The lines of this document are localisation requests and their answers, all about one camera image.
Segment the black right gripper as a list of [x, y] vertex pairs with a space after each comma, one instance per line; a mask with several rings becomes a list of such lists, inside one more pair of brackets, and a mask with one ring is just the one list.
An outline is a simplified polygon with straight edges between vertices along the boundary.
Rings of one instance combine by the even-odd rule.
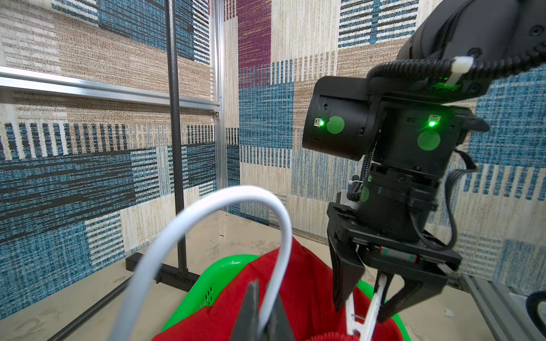
[[[386, 275], [387, 284], [380, 297], [378, 322], [441, 294], [448, 274], [458, 270], [462, 256], [454, 250], [435, 251], [422, 242], [392, 240], [360, 224], [355, 211], [345, 205], [330, 203], [327, 233], [333, 269], [333, 301], [337, 311], [344, 308], [365, 273], [365, 267]], [[404, 286], [386, 299], [394, 274]]]

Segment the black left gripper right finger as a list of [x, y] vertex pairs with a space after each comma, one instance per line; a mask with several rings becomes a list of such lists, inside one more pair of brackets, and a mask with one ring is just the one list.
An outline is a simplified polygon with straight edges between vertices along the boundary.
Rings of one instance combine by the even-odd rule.
[[268, 321], [268, 341], [295, 341], [280, 295], [274, 302]]

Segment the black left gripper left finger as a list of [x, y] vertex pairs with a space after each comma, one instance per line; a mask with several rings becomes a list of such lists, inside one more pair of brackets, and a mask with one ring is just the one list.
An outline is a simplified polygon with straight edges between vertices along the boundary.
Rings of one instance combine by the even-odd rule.
[[230, 341], [258, 340], [260, 285], [258, 281], [251, 281], [245, 292]]

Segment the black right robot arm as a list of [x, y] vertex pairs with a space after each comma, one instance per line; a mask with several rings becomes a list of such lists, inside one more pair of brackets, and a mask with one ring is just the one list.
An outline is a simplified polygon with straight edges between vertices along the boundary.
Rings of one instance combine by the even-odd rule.
[[364, 78], [316, 82], [302, 146], [363, 163], [350, 192], [355, 207], [327, 208], [336, 310], [367, 267], [378, 272], [381, 323], [443, 291], [462, 262], [457, 225], [447, 242], [425, 225], [438, 191], [450, 203], [461, 177], [478, 169], [462, 153], [465, 167], [448, 170], [452, 155], [468, 134], [490, 129], [459, 103], [544, 63], [544, 1], [443, 1], [395, 61]]

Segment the black clothes rack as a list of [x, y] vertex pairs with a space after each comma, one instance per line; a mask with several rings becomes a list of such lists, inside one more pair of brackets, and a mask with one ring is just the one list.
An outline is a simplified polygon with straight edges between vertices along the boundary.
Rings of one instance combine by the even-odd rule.
[[[183, 194], [183, 166], [181, 153], [181, 118], [180, 118], [180, 96], [179, 96], [179, 69], [178, 54], [176, 44], [176, 6], [175, 2], [168, 0], [165, 2], [166, 19], [166, 47], [169, 72], [169, 101], [171, 111], [171, 142], [172, 142], [172, 161], [173, 161], [173, 188], [175, 197], [175, 209], [180, 213], [184, 208]], [[178, 266], [172, 267], [163, 264], [156, 279], [158, 283], [166, 284], [182, 291], [190, 291], [198, 279], [198, 275], [189, 271], [186, 254], [186, 239], [182, 238], [177, 243]], [[50, 337], [51, 340], [66, 340], [84, 323], [88, 322], [105, 306], [118, 297], [127, 287], [128, 281], [122, 282], [115, 287], [106, 296], [89, 307], [68, 325]]]

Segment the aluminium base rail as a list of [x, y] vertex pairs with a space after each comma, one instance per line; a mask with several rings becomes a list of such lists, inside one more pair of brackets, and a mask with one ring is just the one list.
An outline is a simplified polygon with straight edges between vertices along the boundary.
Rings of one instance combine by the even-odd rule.
[[470, 293], [495, 340], [544, 340], [545, 302], [529, 313], [528, 297], [518, 288], [463, 275], [462, 288]]

